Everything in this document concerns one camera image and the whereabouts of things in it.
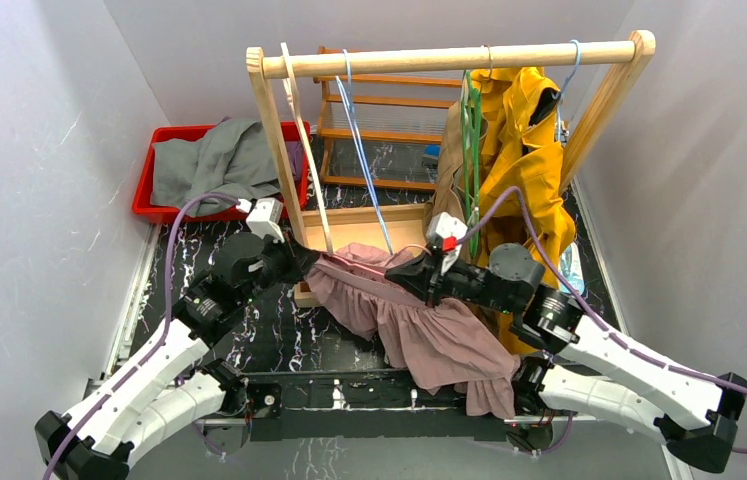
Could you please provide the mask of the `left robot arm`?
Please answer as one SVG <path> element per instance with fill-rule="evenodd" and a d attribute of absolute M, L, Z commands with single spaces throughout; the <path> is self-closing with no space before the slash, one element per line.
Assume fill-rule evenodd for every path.
<path fill-rule="evenodd" d="M 238 233 L 213 266 L 171 301 L 158 329 L 91 395 L 34 430 L 45 478 L 124 479 L 149 451 L 196 420 L 250 411 L 249 381 L 218 359 L 196 363 L 234 328 L 253 300 L 301 281 L 321 254 L 287 233 Z"/>

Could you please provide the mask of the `green hanger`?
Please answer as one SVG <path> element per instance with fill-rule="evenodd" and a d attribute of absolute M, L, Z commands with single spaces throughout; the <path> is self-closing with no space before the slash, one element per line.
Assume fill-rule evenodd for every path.
<path fill-rule="evenodd" d="M 472 81 L 471 71 L 463 72 L 460 97 L 460 125 L 463 156 L 464 214 L 469 229 L 478 224 L 480 190 L 480 139 L 482 133 L 481 92 Z"/>

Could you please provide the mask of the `pink skirt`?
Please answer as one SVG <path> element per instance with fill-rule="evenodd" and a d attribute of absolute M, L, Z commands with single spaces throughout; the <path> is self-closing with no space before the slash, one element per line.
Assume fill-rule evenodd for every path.
<path fill-rule="evenodd" d="M 412 259 L 375 246 L 351 243 L 335 255 L 386 268 Z M 512 378 L 520 366 L 496 337 L 462 302 L 445 298 L 426 306 L 406 290 L 367 271 L 321 257 L 305 281 L 317 301 L 351 333 L 378 336 L 387 362 L 409 370 L 430 394 L 453 386 L 466 396 L 470 416 L 515 415 Z"/>

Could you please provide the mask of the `brown skirt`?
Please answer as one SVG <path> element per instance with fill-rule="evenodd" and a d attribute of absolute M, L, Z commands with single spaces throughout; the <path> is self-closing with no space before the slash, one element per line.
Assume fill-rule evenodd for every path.
<path fill-rule="evenodd" d="M 428 231 L 433 217 L 442 212 L 464 222 L 467 222 L 471 215 L 465 207 L 461 115 L 459 102 L 453 103 L 447 110 L 435 189 L 432 197 L 424 204 L 423 233 Z"/>

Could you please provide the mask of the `beige wooden hanger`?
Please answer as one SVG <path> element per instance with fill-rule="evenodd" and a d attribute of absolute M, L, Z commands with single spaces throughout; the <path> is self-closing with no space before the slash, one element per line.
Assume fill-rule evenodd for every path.
<path fill-rule="evenodd" d="M 333 239 L 331 228 L 328 220 L 327 209 L 323 198 L 323 191 L 319 177 L 316 174 L 316 165 L 314 162 L 314 155 L 311 149 L 310 136 L 306 132 L 304 121 L 302 117 L 302 109 L 299 102 L 299 89 L 296 83 L 295 73 L 291 61 L 291 55 L 286 42 L 280 43 L 281 58 L 284 63 L 286 77 L 282 80 L 283 87 L 286 94 L 286 100 L 289 109 L 293 115 L 294 123 L 299 131 L 301 137 L 301 144 L 304 151 L 305 159 L 308 164 L 309 172 L 312 175 L 312 183 L 314 187 L 316 206 L 318 214 L 321 220 L 321 226 L 323 231 L 323 238 L 325 242 L 326 252 L 328 254 L 334 253 Z"/>

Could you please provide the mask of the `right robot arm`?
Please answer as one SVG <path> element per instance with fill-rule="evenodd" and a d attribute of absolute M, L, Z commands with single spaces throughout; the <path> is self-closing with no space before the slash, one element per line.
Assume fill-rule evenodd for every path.
<path fill-rule="evenodd" d="M 526 414 L 562 410 L 621 425 L 667 447 L 686 464 L 725 471 L 746 397 L 674 371 L 672 361 L 588 317 L 576 299 L 542 283 L 526 248 L 496 247 L 486 268 L 438 249 L 387 269 L 387 280 L 427 305 L 454 298 L 513 316 L 511 328 L 537 350 L 594 371 L 589 377 L 546 358 L 522 361 L 512 379 Z"/>

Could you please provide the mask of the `blue wire hanger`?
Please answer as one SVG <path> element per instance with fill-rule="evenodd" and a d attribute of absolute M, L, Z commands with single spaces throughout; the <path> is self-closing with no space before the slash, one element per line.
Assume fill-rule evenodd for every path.
<path fill-rule="evenodd" d="M 342 80 L 339 75 L 335 76 L 335 81 L 338 87 L 339 96 L 345 116 L 347 119 L 350 135 L 355 146 L 355 151 L 358 159 L 358 163 L 361 169 L 362 178 L 364 180 L 365 187 L 371 200 L 374 213 L 380 227 L 383 239 L 385 241 L 386 249 L 389 253 L 393 254 L 393 245 L 391 242 L 388 227 L 383 217 L 382 209 L 379 203 L 378 194 L 376 187 L 373 182 L 373 177 L 370 170 L 370 165 L 364 149 L 364 144 L 358 125 L 357 114 L 355 110 L 355 103 L 352 89 L 352 69 L 351 62 L 349 59 L 349 52 L 346 49 L 342 50 L 342 55 L 345 63 L 345 76 L 346 80 Z"/>

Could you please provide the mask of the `pink hanger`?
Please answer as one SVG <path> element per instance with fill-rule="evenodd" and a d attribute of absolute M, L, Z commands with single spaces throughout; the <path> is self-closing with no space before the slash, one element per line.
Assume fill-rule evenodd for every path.
<path fill-rule="evenodd" d="M 398 256 L 399 254 L 402 254 L 404 251 L 410 250 L 410 249 L 418 249 L 422 253 L 426 253 L 426 254 L 430 254 L 431 253 L 431 251 L 428 248 L 426 248 L 425 246 L 422 246 L 422 245 L 419 245 L 419 244 L 410 243 L 407 246 L 405 246 L 402 249 L 400 249 L 398 252 L 396 252 L 395 256 Z M 346 265 L 348 267 L 358 268 L 358 269 L 367 271 L 367 272 L 369 272 L 369 273 L 371 273 L 373 275 L 377 275 L 377 276 L 383 277 L 385 275 L 385 272 L 386 272 L 386 268 L 380 268 L 380 267 L 371 266 L 371 265 L 368 265 L 368 264 L 365 264 L 365 263 L 355 262 L 355 261 L 348 260 L 348 259 L 346 259 L 344 257 L 341 257 L 341 256 L 338 256 L 338 255 L 327 254 L 326 257 L 328 259 L 334 261 L 334 262 L 338 262 L 338 263 L 344 264 L 344 265 Z"/>

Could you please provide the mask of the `grey pleated skirt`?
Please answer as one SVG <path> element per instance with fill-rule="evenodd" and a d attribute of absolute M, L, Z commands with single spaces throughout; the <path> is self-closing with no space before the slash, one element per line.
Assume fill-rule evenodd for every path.
<path fill-rule="evenodd" d="M 277 170 L 262 123 L 226 119 L 194 141 L 154 144 L 150 202 L 181 208 L 212 193 L 257 200 L 281 193 Z"/>

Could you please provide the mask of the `purple pleated skirt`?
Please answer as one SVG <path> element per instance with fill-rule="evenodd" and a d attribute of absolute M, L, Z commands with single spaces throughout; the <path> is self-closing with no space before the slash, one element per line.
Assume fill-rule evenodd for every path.
<path fill-rule="evenodd" d="M 299 140 L 296 141 L 286 141 L 285 142 L 286 151 L 288 154 L 289 159 L 289 165 L 291 168 L 291 173 L 294 179 L 295 183 L 298 183 L 302 176 L 302 167 L 304 162 L 304 150 L 301 142 Z"/>

